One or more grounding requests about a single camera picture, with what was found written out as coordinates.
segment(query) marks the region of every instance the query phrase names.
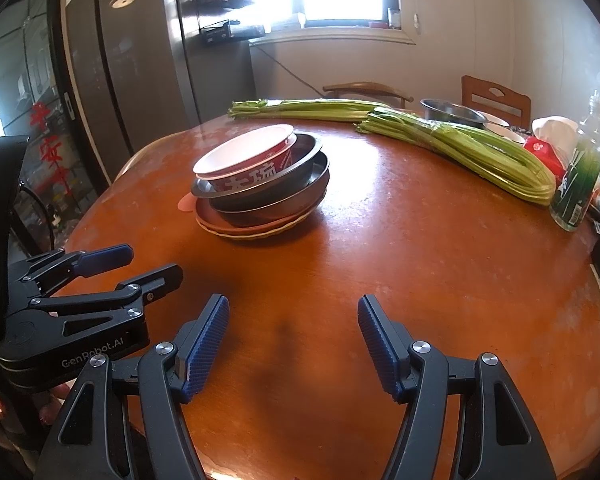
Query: wooden chair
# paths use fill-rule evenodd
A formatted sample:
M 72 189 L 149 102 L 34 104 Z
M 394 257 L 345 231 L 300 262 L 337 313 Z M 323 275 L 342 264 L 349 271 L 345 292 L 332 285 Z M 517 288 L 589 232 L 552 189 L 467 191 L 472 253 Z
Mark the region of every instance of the wooden chair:
M 125 163 L 125 165 L 122 166 L 122 169 L 116 175 L 116 178 L 115 178 L 114 182 L 117 179 L 119 179 L 121 176 L 123 176 L 127 171 L 129 171 L 129 169 L 131 167 L 133 167 L 134 165 L 136 165 L 141 158 L 145 157 L 147 155 L 147 153 L 149 153 L 152 149 L 154 149 L 158 144 L 164 142 L 169 137 L 177 135 L 179 133 L 181 133 L 181 132 L 176 132 L 174 134 L 170 134 L 170 135 L 167 135 L 165 137 L 161 137 L 160 139 L 156 139 L 156 140 L 154 140 L 154 142 L 151 142 L 150 144 L 146 145 L 144 148 L 141 148 L 140 150 L 138 150 L 137 152 L 135 152 L 133 154 L 133 156 Z
M 405 102 L 413 103 L 413 97 L 403 94 L 395 88 L 380 83 L 371 83 L 368 81 L 359 81 L 357 83 L 343 83 L 339 85 L 323 86 L 325 92 L 333 92 L 335 98 L 342 94 L 358 94 L 368 97 L 395 97 L 400 99 L 400 107 L 404 108 Z
M 501 110 L 485 103 L 478 102 L 474 96 L 520 110 L 520 115 Z M 523 94 L 514 92 L 506 86 L 476 79 L 470 75 L 462 76 L 462 106 L 473 108 L 479 112 L 487 112 L 507 121 L 512 126 L 528 130 L 531 127 L 531 99 Z

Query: celery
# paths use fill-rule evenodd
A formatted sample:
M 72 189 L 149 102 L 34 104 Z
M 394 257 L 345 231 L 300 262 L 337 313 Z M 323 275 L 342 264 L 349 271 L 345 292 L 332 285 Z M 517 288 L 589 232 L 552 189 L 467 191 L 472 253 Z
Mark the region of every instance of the celery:
M 555 178 L 544 164 L 532 153 L 491 132 L 426 121 L 382 107 L 369 112 L 358 131 L 406 140 L 443 153 L 528 202 L 548 205 L 554 195 Z
M 356 99 L 297 99 L 289 101 L 243 101 L 229 108 L 229 117 L 310 119 L 360 123 L 378 103 Z

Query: glass bottle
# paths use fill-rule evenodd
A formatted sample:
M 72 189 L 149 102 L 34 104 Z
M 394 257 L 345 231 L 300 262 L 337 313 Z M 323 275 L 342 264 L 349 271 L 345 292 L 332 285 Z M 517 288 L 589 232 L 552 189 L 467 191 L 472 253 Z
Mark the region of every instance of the glass bottle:
M 580 121 L 578 142 L 549 211 L 555 222 L 575 231 L 582 222 L 600 176 L 600 95 L 589 99 L 589 115 Z

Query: green label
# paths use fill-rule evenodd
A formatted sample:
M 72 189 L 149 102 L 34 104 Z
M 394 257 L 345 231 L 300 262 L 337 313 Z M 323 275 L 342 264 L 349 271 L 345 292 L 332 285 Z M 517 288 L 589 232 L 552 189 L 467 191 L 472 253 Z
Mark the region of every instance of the green label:
M 577 147 L 550 205 L 563 222 L 574 227 L 580 224 L 599 174 L 598 154 Z

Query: metal screw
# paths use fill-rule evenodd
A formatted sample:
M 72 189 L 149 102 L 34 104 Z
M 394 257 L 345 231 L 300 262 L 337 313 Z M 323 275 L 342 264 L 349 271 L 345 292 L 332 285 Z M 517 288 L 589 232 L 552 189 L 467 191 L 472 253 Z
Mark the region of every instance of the metal screw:
M 482 362 L 489 366 L 495 366 L 498 364 L 498 358 L 491 352 L 485 352 L 482 354 Z
M 431 351 L 431 345 L 426 341 L 416 341 L 411 346 L 418 354 L 426 354 Z
M 160 354 L 160 355 L 168 354 L 172 350 L 173 350 L 173 343 L 169 343 L 168 341 L 165 341 L 164 343 L 158 343 L 155 346 L 155 351 L 158 352 L 158 354 Z
M 103 354 L 96 354 L 91 359 L 89 359 L 89 364 L 91 366 L 93 366 L 94 368 L 97 368 L 98 366 L 102 366 L 106 362 L 107 362 L 107 357 Z

